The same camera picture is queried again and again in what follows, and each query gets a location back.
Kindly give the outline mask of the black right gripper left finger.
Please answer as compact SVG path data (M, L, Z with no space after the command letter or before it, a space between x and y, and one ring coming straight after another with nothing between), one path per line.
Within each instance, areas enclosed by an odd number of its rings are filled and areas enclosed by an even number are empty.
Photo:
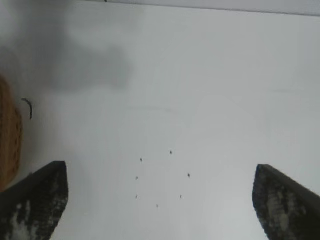
M53 161L0 194L2 240L49 240L69 200L65 161Z

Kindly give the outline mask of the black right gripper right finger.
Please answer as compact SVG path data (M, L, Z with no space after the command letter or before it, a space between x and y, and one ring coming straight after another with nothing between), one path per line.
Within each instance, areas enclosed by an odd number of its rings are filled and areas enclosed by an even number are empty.
M268 239L320 238L319 195L269 164L256 167L252 203Z

